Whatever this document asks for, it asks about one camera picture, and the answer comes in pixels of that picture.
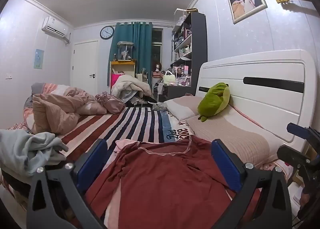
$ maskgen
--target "white dress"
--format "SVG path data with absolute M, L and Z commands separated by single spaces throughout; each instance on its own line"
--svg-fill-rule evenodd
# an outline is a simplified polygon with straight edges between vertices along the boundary
M 249 1 L 252 1 L 254 4 L 254 0 L 241 0 L 240 4 L 244 6 L 244 13 L 247 13 L 255 8 Z

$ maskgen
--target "green plush toy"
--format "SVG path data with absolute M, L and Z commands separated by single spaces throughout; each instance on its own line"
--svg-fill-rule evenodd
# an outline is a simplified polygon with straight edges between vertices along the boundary
M 218 83 L 211 87 L 198 105 L 199 120 L 206 121 L 208 117 L 221 112 L 229 103 L 230 90 L 227 84 Z

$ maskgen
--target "white handbag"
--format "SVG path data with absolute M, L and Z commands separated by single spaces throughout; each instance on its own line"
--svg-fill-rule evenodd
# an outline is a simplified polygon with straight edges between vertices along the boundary
M 169 83 L 175 83 L 176 82 L 176 77 L 174 74 L 172 74 L 169 70 L 166 71 L 166 73 L 163 76 L 163 82 L 165 84 L 169 84 Z

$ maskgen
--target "curtain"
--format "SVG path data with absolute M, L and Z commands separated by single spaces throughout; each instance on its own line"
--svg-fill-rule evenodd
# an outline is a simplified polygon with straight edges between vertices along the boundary
M 141 73 L 142 68 L 148 72 L 148 81 L 151 86 L 151 37 L 152 23 L 135 22 L 133 25 L 133 58 L 137 59 L 136 73 Z
M 119 41 L 130 41 L 133 42 L 133 24 L 116 24 L 115 33 L 112 38 L 109 62 L 108 62 L 108 86 L 110 85 L 110 62 L 113 61 L 114 55 L 118 55 L 118 42 Z
M 133 42 L 132 58 L 136 61 L 136 73 L 140 73 L 142 68 L 148 72 L 148 81 L 151 86 L 151 37 L 152 23 L 133 22 L 132 24 L 116 24 L 115 33 L 112 38 L 109 62 L 108 62 L 108 86 L 110 84 L 110 62 L 114 59 L 114 54 L 118 55 L 118 42 Z

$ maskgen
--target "floor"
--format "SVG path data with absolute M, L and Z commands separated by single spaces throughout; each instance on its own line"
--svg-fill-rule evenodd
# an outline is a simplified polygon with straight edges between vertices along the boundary
M 26 212 L 2 185 L 0 185 L 0 198 L 16 223 L 22 229 L 26 229 Z

